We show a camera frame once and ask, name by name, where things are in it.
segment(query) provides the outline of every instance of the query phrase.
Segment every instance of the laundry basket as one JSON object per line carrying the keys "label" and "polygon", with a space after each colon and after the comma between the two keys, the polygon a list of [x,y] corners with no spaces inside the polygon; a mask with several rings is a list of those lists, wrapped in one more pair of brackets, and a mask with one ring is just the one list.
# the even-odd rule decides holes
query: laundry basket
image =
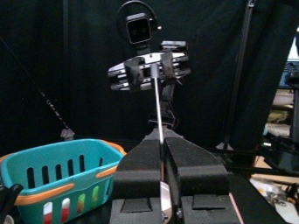
{"label": "laundry basket", "polygon": [[48,144],[4,157],[3,185],[18,197],[26,224],[59,224],[103,205],[124,152],[96,139]]}

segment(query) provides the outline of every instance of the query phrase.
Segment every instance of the black curtain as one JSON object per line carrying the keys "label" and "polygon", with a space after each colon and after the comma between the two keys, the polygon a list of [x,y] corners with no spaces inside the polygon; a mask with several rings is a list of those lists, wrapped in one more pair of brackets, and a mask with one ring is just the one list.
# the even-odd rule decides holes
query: black curtain
{"label": "black curtain", "polygon": [[[148,116],[155,93],[114,92],[108,83],[108,69],[136,56],[116,28],[124,2],[68,1],[66,27],[63,1],[3,1],[0,31],[78,136],[138,143],[152,130]],[[180,119],[175,131],[198,145],[216,146],[230,110],[247,1],[144,2],[163,26],[154,33],[152,51],[163,40],[186,40],[190,47],[191,75],[174,95]],[[298,9],[298,1],[256,1],[231,130],[234,148],[254,150],[262,136],[299,24]],[[131,13],[140,10],[130,8]],[[63,66],[63,28],[68,28],[68,69]],[[0,142],[6,151],[16,151],[59,141],[63,127],[0,47]]]}

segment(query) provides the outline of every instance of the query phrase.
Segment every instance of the cable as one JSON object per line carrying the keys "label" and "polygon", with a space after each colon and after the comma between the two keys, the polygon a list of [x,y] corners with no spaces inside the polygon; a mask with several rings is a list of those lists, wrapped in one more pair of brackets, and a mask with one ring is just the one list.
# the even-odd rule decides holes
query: cable
{"label": "cable", "polygon": [[2,40],[3,44],[4,44],[6,49],[7,49],[8,52],[11,53],[15,62],[18,63],[19,67],[23,69],[23,72],[24,72],[24,74],[27,75],[27,77],[28,77],[28,79],[30,79],[30,81],[31,81],[34,87],[36,88],[36,90],[38,90],[38,92],[39,92],[42,98],[44,99],[47,105],[50,106],[51,111],[54,112],[54,114],[55,114],[56,117],[59,118],[59,120],[60,120],[60,122],[62,122],[62,125],[64,126],[66,130],[70,130],[71,128],[70,128],[68,124],[66,123],[66,121],[63,120],[62,115],[60,115],[58,109],[55,108],[55,106],[54,106],[54,104],[52,104],[52,101],[47,98],[47,96],[46,96],[43,90],[42,90],[42,88],[39,87],[39,85],[38,85],[36,82],[34,81],[34,77],[32,77],[30,71],[26,69],[26,67],[24,67],[24,65],[23,65],[23,63],[22,63],[22,61],[18,59],[18,57],[16,57],[16,55],[15,55],[15,53],[14,53],[11,47],[10,47],[10,45],[6,43],[6,40],[4,40],[4,38],[3,38],[2,36],[0,36],[0,40]]}

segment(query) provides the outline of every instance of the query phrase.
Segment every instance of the white object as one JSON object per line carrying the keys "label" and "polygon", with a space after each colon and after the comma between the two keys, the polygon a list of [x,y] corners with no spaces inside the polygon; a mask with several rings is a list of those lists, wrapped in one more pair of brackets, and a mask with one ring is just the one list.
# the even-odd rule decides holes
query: white object
{"label": "white object", "polygon": [[289,137],[291,126],[284,123],[267,123],[267,132],[276,137]]}
{"label": "white object", "polygon": [[299,60],[297,46],[295,46],[295,39],[294,39],[294,43],[293,43],[293,47],[291,47],[287,59],[289,60]]}
{"label": "white object", "polygon": [[51,202],[47,202],[43,205],[43,215],[51,214],[51,213],[52,213],[52,203]]}
{"label": "white object", "polygon": [[275,203],[275,210],[287,223],[299,224],[299,216],[293,203],[279,200],[279,202]]}
{"label": "white object", "polygon": [[270,181],[266,181],[262,178],[251,178],[250,183],[254,185],[254,187],[258,189],[258,191],[264,197],[267,196],[267,193],[283,193],[282,189],[276,185],[272,185]]}
{"label": "white object", "polygon": [[168,223],[170,219],[172,218],[174,215],[174,210],[172,210],[172,200],[171,200],[171,194],[170,194],[170,186],[162,181],[160,182],[160,194],[162,194],[162,208],[163,208],[163,213],[168,217],[164,221],[163,224]]}
{"label": "white object", "polygon": [[276,92],[275,99],[274,99],[274,105],[283,106],[293,104],[294,102],[294,94],[287,92]]}

